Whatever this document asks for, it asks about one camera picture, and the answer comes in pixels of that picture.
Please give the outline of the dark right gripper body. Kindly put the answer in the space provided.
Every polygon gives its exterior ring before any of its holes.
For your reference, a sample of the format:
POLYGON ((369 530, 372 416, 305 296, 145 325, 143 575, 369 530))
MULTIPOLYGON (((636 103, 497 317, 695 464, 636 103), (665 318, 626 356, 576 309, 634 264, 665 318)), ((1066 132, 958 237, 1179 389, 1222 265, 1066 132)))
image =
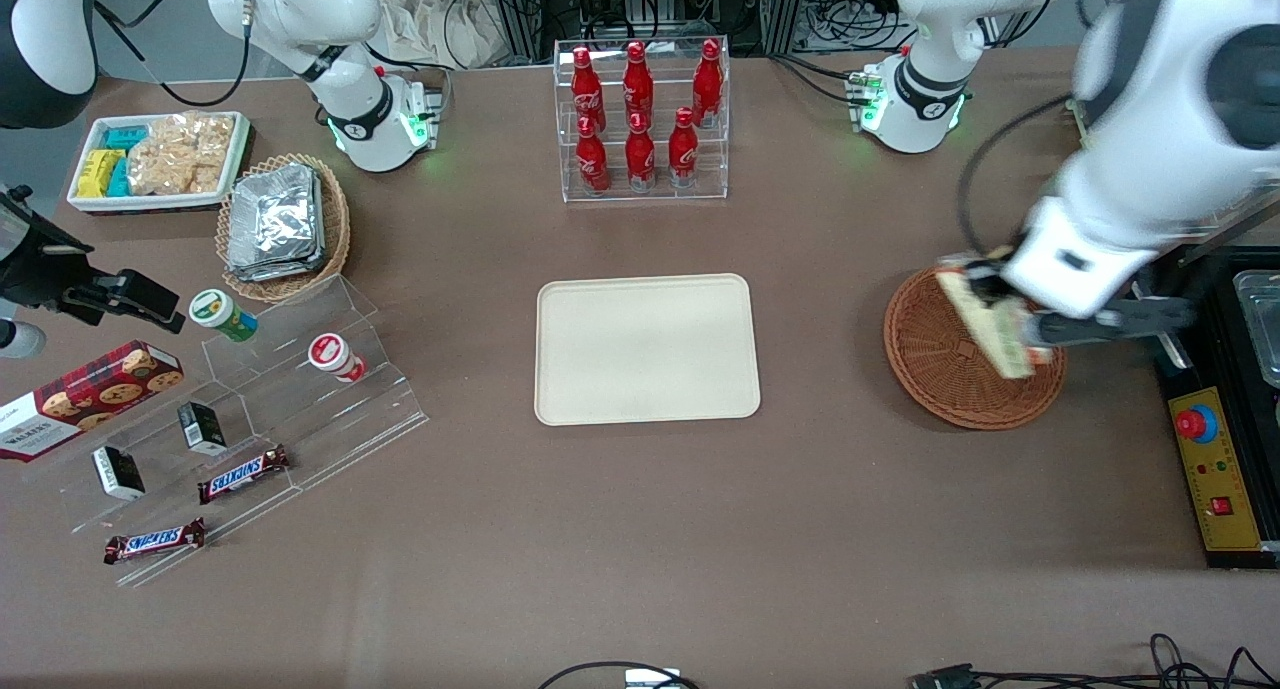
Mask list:
POLYGON ((67 310, 65 293, 90 279, 91 245, 27 205, 28 186, 3 186, 3 300, 27 309, 67 310))

